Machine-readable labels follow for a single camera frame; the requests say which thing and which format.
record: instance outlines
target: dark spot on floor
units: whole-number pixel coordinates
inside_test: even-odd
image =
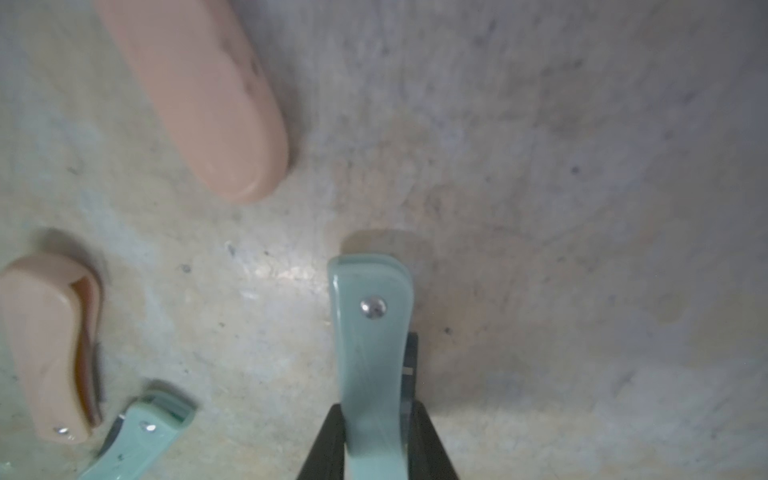
[[[683,105],[690,104],[692,101],[694,101],[694,98],[696,98],[696,92],[689,91],[683,96],[683,100],[682,100]]]

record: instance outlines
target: plastic handle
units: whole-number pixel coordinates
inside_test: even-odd
[[[134,402],[110,448],[80,480],[137,480],[189,426],[193,409],[165,392]]]
[[[328,276],[352,478],[407,480],[400,382],[413,310],[410,273],[393,257],[360,254],[331,260]],[[369,318],[361,304],[376,297],[386,312]]]

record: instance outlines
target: mint green clamp handle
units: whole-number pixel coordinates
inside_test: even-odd
[[[137,480],[194,418],[194,409],[166,392],[147,392],[125,413],[114,443],[79,480]]]
[[[353,480],[408,480],[400,436],[400,381],[413,281],[388,255],[328,264],[341,408]]]

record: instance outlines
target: metal rivet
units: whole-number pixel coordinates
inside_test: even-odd
[[[139,423],[139,426],[146,432],[154,432],[157,429],[157,425],[149,422],[141,422]]]
[[[362,314],[370,319],[380,319],[386,314],[386,302],[377,295],[372,295],[360,302]]]

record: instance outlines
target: gray concrete surface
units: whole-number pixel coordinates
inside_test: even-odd
[[[293,168],[231,207],[85,0],[0,2],[0,263],[100,273],[108,422],[200,413],[147,480],[294,478],[338,399],[326,261],[415,275],[465,479],[768,478],[768,5],[239,0]],[[0,478],[74,479],[0,333]]]

